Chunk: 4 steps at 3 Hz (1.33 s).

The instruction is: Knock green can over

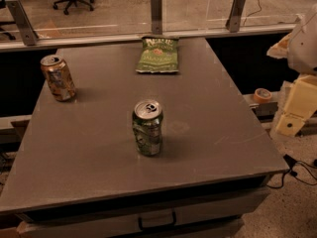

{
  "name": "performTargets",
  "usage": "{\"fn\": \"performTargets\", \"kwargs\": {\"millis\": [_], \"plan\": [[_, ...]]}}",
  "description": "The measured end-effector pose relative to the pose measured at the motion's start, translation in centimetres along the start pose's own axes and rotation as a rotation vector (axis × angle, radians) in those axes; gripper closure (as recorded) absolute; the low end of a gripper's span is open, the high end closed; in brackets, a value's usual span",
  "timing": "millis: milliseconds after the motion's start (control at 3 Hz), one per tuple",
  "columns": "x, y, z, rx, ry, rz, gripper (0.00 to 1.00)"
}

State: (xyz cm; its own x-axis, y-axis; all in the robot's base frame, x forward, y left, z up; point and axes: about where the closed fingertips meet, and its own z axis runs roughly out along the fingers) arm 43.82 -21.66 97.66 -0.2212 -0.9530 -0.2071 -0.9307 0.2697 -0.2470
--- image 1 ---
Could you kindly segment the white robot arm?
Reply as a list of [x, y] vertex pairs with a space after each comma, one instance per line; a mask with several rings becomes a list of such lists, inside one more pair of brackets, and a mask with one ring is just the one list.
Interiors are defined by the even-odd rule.
[[299, 73], [290, 85], [275, 127], [282, 135], [295, 136], [317, 111], [317, 4], [266, 54], [287, 59], [288, 67]]

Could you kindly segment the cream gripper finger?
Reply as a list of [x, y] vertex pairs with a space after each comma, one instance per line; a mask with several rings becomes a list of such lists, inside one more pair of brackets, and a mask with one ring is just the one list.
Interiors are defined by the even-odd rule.
[[291, 84], [276, 132], [295, 136], [317, 111], [317, 76], [300, 74]]

